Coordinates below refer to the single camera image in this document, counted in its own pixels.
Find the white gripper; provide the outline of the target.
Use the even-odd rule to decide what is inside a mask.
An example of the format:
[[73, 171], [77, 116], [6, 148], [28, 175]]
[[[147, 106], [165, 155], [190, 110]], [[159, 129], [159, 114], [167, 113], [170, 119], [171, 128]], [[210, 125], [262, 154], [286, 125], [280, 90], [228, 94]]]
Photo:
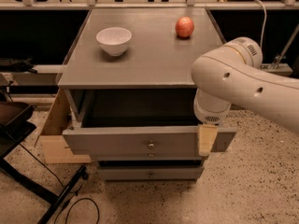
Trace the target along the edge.
[[215, 143], [218, 127], [229, 113], [231, 104], [212, 96], [200, 89], [196, 91], [193, 101], [195, 116], [205, 124], [198, 127], [198, 153], [207, 157]]

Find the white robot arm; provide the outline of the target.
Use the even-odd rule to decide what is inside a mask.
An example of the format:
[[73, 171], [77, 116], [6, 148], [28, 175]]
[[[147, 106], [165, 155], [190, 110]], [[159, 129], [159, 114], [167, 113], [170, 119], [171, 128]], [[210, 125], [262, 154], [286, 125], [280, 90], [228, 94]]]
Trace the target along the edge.
[[242, 106], [292, 133], [299, 134], [299, 80], [261, 69], [262, 50], [250, 38], [239, 37], [213, 49], [192, 65], [197, 87], [193, 110], [203, 122], [198, 151], [208, 156], [216, 140], [216, 125], [231, 105]]

